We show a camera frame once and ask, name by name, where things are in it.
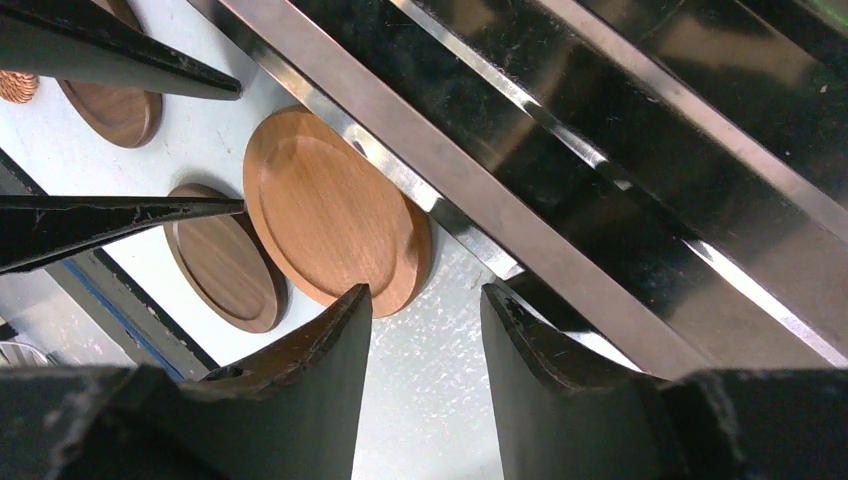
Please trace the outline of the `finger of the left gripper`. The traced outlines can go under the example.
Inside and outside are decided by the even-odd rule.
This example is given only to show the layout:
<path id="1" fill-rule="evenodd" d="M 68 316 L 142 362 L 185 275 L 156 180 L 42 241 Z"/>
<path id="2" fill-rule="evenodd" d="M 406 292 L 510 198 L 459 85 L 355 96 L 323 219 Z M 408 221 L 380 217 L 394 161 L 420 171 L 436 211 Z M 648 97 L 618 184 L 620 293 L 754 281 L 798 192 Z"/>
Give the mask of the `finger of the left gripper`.
<path id="1" fill-rule="evenodd" d="M 1 272 L 42 268 L 166 223 L 245 211 L 240 199 L 1 197 Z"/>
<path id="2" fill-rule="evenodd" d="M 155 93 L 237 100 L 242 84 L 91 1 L 3 1 L 1 68 Z"/>

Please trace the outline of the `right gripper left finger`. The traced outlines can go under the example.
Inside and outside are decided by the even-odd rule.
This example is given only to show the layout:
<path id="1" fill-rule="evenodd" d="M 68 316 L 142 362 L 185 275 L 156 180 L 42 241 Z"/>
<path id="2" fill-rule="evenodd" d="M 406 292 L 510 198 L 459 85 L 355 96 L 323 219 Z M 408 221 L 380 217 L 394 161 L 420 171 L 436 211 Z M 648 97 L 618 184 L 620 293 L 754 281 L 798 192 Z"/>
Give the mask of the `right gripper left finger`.
<path id="1" fill-rule="evenodd" d="M 4 368 L 1 475 L 347 479 L 371 329 L 371 292 L 358 284 L 198 381 L 150 365 Z"/>

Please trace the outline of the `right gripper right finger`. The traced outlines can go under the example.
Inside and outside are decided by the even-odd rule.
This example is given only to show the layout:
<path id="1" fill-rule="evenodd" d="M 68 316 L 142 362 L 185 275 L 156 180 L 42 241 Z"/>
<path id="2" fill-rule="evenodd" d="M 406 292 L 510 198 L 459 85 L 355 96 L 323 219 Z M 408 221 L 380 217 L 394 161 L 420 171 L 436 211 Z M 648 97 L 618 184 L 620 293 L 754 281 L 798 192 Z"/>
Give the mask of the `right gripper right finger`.
<path id="1" fill-rule="evenodd" d="M 847 374 L 702 370 L 665 381 L 540 321 L 502 288 L 480 299 L 508 479 L 843 479 Z"/>

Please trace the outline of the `light wood coaster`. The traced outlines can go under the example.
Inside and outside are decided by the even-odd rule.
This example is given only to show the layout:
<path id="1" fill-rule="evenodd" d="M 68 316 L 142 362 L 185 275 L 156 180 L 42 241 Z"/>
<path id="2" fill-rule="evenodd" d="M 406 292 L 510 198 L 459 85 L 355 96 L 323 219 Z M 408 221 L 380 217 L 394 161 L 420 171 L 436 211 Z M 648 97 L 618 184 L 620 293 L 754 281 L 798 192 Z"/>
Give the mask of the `light wood coaster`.
<path id="1" fill-rule="evenodd" d="M 261 244 L 294 286 L 328 306 L 367 284 L 373 315 L 409 306 L 433 266 L 428 216 L 302 106 L 264 119 L 246 146 L 243 190 Z"/>

